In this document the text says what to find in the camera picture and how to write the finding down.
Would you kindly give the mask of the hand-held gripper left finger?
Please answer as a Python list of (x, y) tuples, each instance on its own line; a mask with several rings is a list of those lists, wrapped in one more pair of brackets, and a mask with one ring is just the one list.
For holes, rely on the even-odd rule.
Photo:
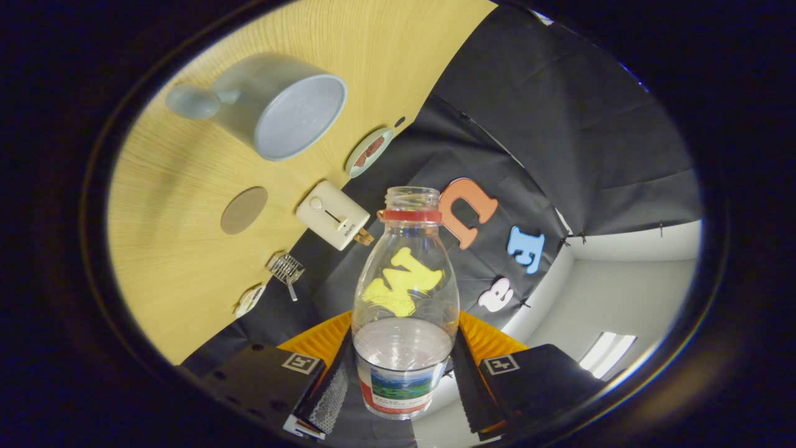
[(221, 359), (183, 363), (200, 383), (272, 431), (324, 441), (349, 389), (352, 313), (330, 318), (287, 342), (237, 340)]

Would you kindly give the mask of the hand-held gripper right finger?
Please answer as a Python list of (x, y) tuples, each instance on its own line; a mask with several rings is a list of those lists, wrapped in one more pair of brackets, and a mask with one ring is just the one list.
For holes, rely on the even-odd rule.
[(466, 312), (450, 359), (467, 425), (481, 441), (538, 426), (606, 386), (557, 346), (528, 348)]

